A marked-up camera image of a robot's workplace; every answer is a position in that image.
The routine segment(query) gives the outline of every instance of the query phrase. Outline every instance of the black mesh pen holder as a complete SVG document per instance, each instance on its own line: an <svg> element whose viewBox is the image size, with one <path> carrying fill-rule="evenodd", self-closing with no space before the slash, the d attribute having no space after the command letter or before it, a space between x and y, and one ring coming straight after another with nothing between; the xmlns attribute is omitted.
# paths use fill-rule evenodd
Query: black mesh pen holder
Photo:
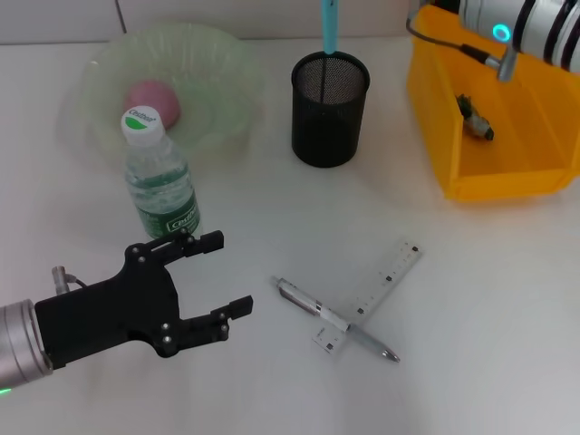
<svg viewBox="0 0 580 435"><path fill-rule="evenodd" d="M317 168L353 158L371 84L366 67L350 54L313 53L292 71L292 149Z"/></svg>

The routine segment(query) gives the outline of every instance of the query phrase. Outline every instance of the silver pen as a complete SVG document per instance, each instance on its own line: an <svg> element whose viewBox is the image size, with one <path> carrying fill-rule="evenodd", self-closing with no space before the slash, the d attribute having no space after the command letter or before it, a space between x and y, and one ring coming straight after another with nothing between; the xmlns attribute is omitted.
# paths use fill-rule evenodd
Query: silver pen
<svg viewBox="0 0 580 435"><path fill-rule="evenodd" d="M371 352L377 353L383 358L395 361L396 363L401 361L401 358L399 358L387 345L367 334L357 324L345 320L330 308L324 306L320 301L314 299L292 283L286 281L284 278L273 277L273 282L283 298L298 305L307 313L321 317L330 324L333 324L343 333L348 334L356 342L363 345Z"/></svg>

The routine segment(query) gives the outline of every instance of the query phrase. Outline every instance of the yellow bin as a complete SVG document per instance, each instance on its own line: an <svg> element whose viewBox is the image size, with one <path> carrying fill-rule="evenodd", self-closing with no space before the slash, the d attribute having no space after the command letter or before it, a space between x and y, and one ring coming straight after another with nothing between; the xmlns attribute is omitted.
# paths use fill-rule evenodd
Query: yellow bin
<svg viewBox="0 0 580 435"><path fill-rule="evenodd" d="M459 18L424 7L417 30L501 57L505 45L461 29ZM447 198L481 201L554 193L580 168L580 82L569 72L520 55L514 80L457 50L414 39L407 88ZM493 141L463 130L456 97L471 97Z"/></svg>

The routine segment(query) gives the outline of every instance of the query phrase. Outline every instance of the plastic bottle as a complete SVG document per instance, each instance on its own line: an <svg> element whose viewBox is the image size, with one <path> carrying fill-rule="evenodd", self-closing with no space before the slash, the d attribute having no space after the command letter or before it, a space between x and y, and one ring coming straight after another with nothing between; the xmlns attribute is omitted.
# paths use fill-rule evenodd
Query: plastic bottle
<svg viewBox="0 0 580 435"><path fill-rule="evenodd" d="M121 129L129 143L125 181L147 233L157 238L185 227L199 236L189 166L165 134L158 112L148 106L129 109L121 118Z"/></svg>

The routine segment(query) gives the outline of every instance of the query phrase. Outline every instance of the white table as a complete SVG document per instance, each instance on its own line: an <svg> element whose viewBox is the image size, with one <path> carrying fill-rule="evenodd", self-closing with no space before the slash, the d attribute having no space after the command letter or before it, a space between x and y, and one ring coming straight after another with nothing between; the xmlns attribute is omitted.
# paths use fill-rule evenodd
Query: white table
<svg viewBox="0 0 580 435"><path fill-rule="evenodd" d="M101 47L0 47L0 305L51 296L55 265L87 283L113 276L145 240L120 174L70 134L71 88ZM128 343L16 389L0 398L6 433L580 431L580 186L445 200L407 100L407 39L342 43L372 76L360 148L341 168L306 166L290 148L289 75L319 47L256 43L270 78L247 155L192 165L204 228L226 248L170 266L181 312L251 294L254 313L225 343L169 360ZM355 344L333 360L269 276L332 305L401 236L426 254L367 324L401 364Z"/></svg>

